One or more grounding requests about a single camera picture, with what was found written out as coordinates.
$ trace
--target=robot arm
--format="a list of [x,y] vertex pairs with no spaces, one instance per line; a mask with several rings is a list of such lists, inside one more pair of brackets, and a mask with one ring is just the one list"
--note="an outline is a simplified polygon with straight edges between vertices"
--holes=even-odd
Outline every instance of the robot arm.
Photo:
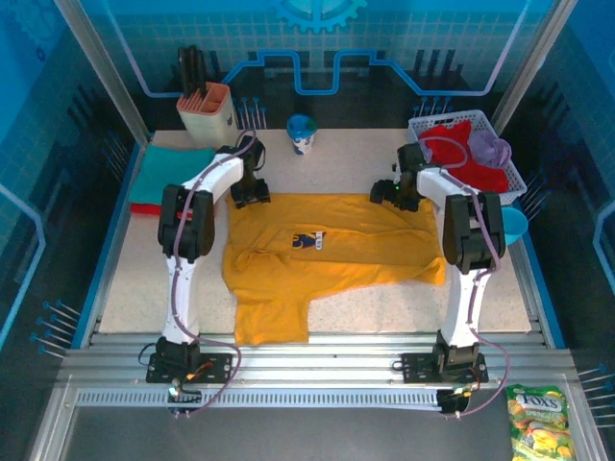
[[[231,158],[231,154],[216,154],[213,163],[218,166],[211,170],[192,197],[192,216],[185,223],[182,239],[180,240],[181,275],[177,281],[176,306],[178,320],[193,335],[199,334],[199,324],[190,296],[194,292],[192,281],[194,271],[205,256],[211,251],[214,238],[213,206],[222,195],[239,182],[243,176],[243,160]],[[189,190],[197,182],[203,172],[192,180],[180,186],[168,185],[162,194],[162,213],[159,222],[159,242],[166,255],[166,266],[169,275],[169,293],[176,270],[173,244],[177,235],[178,216],[181,215]],[[194,339],[181,331],[171,308],[171,297],[168,299],[166,323],[162,336],[166,341],[174,344],[191,344]]]
[[[148,382],[170,382],[172,378],[182,379],[195,373],[203,359],[195,336],[199,335],[199,324],[191,295],[193,275],[203,260],[201,256],[211,251],[214,238],[214,204],[231,190],[237,207],[269,202],[269,189],[263,179],[255,177],[256,165],[264,152],[262,143],[255,139],[252,146],[240,157],[234,154],[251,142],[245,136],[239,147],[223,146],[216,153],[213,162],[195,178],[181,185],[167,185],[162,193],[158,240],[166,255],[169,275],[169,299],[167,316],[162,337],[156,344],[156,352],[150,358]],[[191,197],[188,218],[179,240],[180,275],[175,285],[175,307],[173,313],[171,293],[177,270],[174,244],[179,231],[181,215],[185,209],[190,191],[199,178],[209,170]]]
[[437,372],[473,369],[479,359],[479,344],[472,329],[478,330],[482,295],[489,279],[486,272],[495,261],[478,226],[470,190],[478,196],[479,212],[498,257],[505,251],[500,197],[471,189],[439,166],[427,164],[418,144],[398,150],[393,171],[395,180],[374,184],[372,202],[386,200],[400,209],[417,211],[419,202],[429,198],[444,210],[442,251],[451,265],[452,285],[447,316],[433,349]]

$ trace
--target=white basket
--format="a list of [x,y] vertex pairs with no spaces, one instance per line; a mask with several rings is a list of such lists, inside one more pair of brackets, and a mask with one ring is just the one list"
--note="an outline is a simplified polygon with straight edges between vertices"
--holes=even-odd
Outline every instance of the white basket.
[[[496,135],[482,110],[464,110],[462,112],[410,118],[407,122],[407,140],[411,143],[417,142],[422,133],[437,125],[444,125],[450,128],[464,120],[470,120],[470,122],[472,122],[472,132],[488,130],[493,133],[493,135]],[[423,155],[425,155],[426,160],[430,161],[428,158],[429,154],[424,148],[424,144],[421,144],[421,149],[423,150]],[[503,206],[512,204],[517,197],[522,196],[528,191],[528,187],[523,182],[523,178],[521,178],[515,165],[512,164],[512,160],[506,165],[504,172],[508,179],[508,191],[504,194],[500,194],[500,203]]]

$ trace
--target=beige container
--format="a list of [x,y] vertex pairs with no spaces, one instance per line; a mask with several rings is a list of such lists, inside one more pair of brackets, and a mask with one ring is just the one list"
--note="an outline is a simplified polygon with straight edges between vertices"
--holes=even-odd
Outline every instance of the beige container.
[[200,91],[192,96],[182,96],[177,111],[197,148],[219,149],[224,145],[234,146],[239,131],[234,117],[231,89],[227,85],[207,82],[208,92]]

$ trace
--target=blue cup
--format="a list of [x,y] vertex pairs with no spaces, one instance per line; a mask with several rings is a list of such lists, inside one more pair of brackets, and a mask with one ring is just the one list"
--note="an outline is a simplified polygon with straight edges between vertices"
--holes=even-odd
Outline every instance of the blue cup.
[[506,245],[512,245],[528,231],[529,221],[526,215],[512,206],[502,207],[504,221],[504,240]]
[[286,122],[286,132],[295,149],[295,154],[302,156],[311,150],[318,127],[307,115],[295,113]]

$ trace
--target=green snack bag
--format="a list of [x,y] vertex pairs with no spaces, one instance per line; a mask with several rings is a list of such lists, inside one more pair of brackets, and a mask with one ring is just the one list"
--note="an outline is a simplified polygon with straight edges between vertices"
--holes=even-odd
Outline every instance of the green snack bag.
[[506,388],[513,461],[575,461],[566,397],[554,386]]

